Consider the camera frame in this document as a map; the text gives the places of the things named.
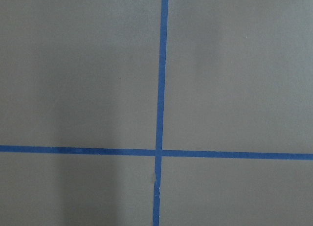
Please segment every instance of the gray surface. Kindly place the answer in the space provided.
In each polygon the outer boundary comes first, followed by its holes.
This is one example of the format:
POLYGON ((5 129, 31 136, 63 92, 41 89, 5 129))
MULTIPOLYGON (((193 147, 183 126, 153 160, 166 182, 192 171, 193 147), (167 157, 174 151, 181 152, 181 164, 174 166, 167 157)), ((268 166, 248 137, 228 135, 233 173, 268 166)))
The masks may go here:
POLYGON ((153 149, 160 0, 0 0, 0 140, 153 149))
POLYGON ((0 224, 149 226, 154 158, 0 153, 0 224))
POLYGON ((164 149, 312 153, 313 0, 169 0, 164 149))
POLYGON ((310 226, 313 162, 163 158, 160 226, 310 226))

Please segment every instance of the vertical blue line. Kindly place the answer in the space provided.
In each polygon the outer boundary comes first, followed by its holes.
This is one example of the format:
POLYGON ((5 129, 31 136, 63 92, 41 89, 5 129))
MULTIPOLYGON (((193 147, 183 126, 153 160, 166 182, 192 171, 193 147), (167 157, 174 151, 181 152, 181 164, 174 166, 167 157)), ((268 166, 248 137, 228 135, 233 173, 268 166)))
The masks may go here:
POLYGON ((160 217, 160 186, 162 169, 162 142, 163 142, 163 115, 164 115, 164 91, 165 91, 165 67, 166 67, 166 40, 167 40, 167 14, 168 0, 162 0, 161 26, 160 26, 160 50, 158 66, 158 89, 157 89, 157 116, 156 116, 156 157, 153 201, 153 225, 159 225, 160 217))

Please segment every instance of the blue line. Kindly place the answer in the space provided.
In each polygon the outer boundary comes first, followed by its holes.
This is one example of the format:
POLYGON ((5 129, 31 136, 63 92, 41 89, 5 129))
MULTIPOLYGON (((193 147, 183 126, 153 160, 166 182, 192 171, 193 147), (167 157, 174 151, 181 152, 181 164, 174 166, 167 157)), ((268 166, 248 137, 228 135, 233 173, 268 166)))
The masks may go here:
POLYGON ((158 88, 157 88, 157 116, 156 116, 156 157, 155 157, 156 181, 155 181, 155 186, 154 186, 154 200, 153 200, 153 225, 154 226, 159 225, 159 217, 160 217, 160 186, 161 186, 161 169, 162 169, 167 14, 168 14, 168 0, 162 0, 158 88))
POLYGON ((313 154, 163 150, 164 157, 313 160, 313 154))
POLYGON ((71 148, 71 147, 39 147, 0 145, 0 152, 41 153, 41 154, 87 154, 87 155, 126 155, 154 156, 155 150, 149 149, 102 149, 102 148, 71 148))

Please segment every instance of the horizontal blue line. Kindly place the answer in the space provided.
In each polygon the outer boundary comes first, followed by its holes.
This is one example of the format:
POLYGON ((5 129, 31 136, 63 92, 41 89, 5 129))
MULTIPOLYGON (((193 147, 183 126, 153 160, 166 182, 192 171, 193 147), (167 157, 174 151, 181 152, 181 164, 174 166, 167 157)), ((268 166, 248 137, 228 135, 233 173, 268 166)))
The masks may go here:
MULTIPOLYGON (((42 153, 42 154, 86 154, 86 155, 123 155, 150 156, 153 149, 105 149, 105 148, 71 148, 71 147, 42 147, 42 146, 11 146, 0 145, 0 152, 12 153, 42 153)), ((313 154, 290 153, 255 153, 255 152, 222 152, 222 151, 185 151, 163 150, 164 157, 189 158, 248 158, 248 159, 282 159, 282 160, 313 160, 313 154)))
POLYGON ((71 147, 10 146, 10 145, 0 145, 0 152, 155 156, 155 150, 149 149, 103 149, 103 148, 71 148, 71 147))
POLYGON ((163 150, 165 157, 313 160, 313 154, 163 150))

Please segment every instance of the blue tape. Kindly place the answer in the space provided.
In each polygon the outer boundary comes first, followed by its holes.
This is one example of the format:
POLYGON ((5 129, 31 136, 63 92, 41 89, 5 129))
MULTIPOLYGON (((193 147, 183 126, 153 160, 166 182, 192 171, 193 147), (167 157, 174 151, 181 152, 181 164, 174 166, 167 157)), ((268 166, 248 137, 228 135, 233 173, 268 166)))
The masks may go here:
POLYGON ((102 148, 71 148, 71 147, 39 147, 0 145, 0 152, 43 153, 43 154, 86 154, 86 155, 126 155, 154 156, 155 150, 149 149, 102 149, 102 148))
POLYGON ((313 160, 313 154, 163 150, 164 157, 313 160))
POLYGON ((155 157, 156 181, 154 185, 154 199, 153 199, 153 225, 154 226, 159 225, 159 217, 160 217, 160 186, 161 186, 161 170, 162 170, 167 15, 168 15, 168 0, 162 0, 158 88, 157 88, 157 116, 156 116, 156 157, 155 157))

